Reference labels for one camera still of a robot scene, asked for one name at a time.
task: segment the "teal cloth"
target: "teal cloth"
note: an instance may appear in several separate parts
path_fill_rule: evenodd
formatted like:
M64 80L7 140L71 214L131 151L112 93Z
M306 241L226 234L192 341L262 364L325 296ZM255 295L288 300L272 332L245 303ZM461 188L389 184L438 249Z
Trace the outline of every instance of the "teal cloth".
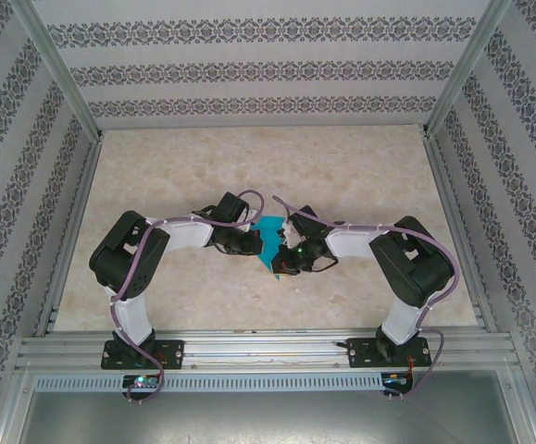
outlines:
M271 260L278 253L278 247L282 244L282 239L278 236L278 230L282 228L284 217L281 216L261 216L259 221L253 225L253 229L259 230L259 237L264 242L264 250L259 255L259 260L268 268L271 273Z

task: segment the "beige marble surface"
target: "beige marble surface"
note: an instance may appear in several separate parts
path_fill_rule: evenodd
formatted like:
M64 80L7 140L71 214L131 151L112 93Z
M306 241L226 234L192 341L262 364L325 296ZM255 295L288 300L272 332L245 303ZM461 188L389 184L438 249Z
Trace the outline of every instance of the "beige marble surface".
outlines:
M88 260L124 211L182 216L247 188L266 196L272 215L284 214L272 194L329 220L412 215L454 250L416 126L110 131L56 330L113 327ZM377 327L393 297L374 260L342 259L326 273L278 281L257 258L214 249L167 254L146 292L158 329ZM426 324L476 324L464 283Z

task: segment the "patterned wallpaper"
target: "patterned wallpaper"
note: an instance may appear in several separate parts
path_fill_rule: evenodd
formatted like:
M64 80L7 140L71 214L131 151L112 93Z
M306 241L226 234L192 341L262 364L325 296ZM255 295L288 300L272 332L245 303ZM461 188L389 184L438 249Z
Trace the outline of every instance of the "patterned wallpaper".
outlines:
M0 0L0 401L30 336L91 144L10 4Z
M488 0L136 3L35 2L103 129L425 123Z
M437 134L499 328L536 404L536 0L514 2Z

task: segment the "black mounting plate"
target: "black mounting plate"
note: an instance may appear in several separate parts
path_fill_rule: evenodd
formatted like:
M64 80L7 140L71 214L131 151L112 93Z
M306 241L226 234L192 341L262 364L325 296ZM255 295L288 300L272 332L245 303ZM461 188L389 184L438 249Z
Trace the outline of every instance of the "black mounting plate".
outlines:
M414 367L429 367L432 363L426 338L414 338L409 352L388 363L377 350L375 338L350 338L346 341L350 368L408 367L408 356L413 358Z
M156 339L152 355L163 365L165 370L181 370L183 363L183 349L185 342L182 340ZM108 340L103 348L101 358L103 370L154 370L155 365L146 361L143 365L136 364L131 358L126 358L114 340Z

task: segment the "robotic arm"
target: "robotic arm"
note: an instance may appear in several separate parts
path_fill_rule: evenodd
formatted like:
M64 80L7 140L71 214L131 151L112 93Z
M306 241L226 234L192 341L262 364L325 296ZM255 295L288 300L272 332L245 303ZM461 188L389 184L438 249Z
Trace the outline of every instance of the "robotic arm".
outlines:
M249 204L240 196L227 192L218 205L210 205L188 216L158 221L128 211L109 231L89 262L97 281L110 297L111 313L117 325L113 341L107 344L111 344L119 358L114 358L114 366L104 367L107 354L104 352L104 368L128 369L134 365L142 368L152 365L159 370L181 368L179 359L177 366L171 367L167 362L161 365L152 357L159 347L168 345L159 345L162 341L155 340L143 292L164 253L186 247L216 246L226 254L261 254L263 241L259 231L252 229L251 222L261 216L263 198L259 195L261 208L250 218ZM296 210L274 198L293 213L281 231L287 242L274 256L272 272L295 276L301 272L324 271L338 264L341 257L376 259L395 293L395 300L377 330L376 347L373 341L369 343L372 345L368 349L369 357L379 357L368 362L397 364L411 359L414 344L418 340L425 342L418 339L418 333L427 311L446 297L458 282L457 264L452 255L411 216L393 226L332 224L318 219L309 206ZM294 237L291 233L295 234L296 241L291 241ZM321 258L329 259L330 264L316 269L315 263ZM452 277L455 278L446 289ZM177 356L181 355L180 350L177 349Z
M135 211L128 211L119 218L94 251L89 267L115 304L118 327L113 332L113 337L123 356L139 365L146 361L144 356L126 343L124 335L145 352L152 354L155 331L148 320L143 292L150 284L162 255L181 248L209 246L220 246L227 254L260 254L263 241L259 237L259 231L250 229L250 224L242 225L242 219L248 215L249 204L227 192L218 205L208 206L185 217L177 217L178 220L153 229L143 245L142 255L129 286L122 297L113 302L132 266L135 254L131 250L141 243L147 228L156 222L156 219L145 218ZM239 222L241 226L215 227L202 219L223 225Z
M297 235L295 238L303 240L295 245L280 246L272 260L274 274L294 276L301 271L320 272L336 265L341 257L376 259L395 293L392 309L377 330L377 350L388 362L404 357L418 336L430 303L455 275L449 259L437 247L413 235L325 225L314 220L318 218L310 206L293 213L289 219ZM402 218L394 227L433 239L412 216ZM315 262L323 257L332 262L315 270Z

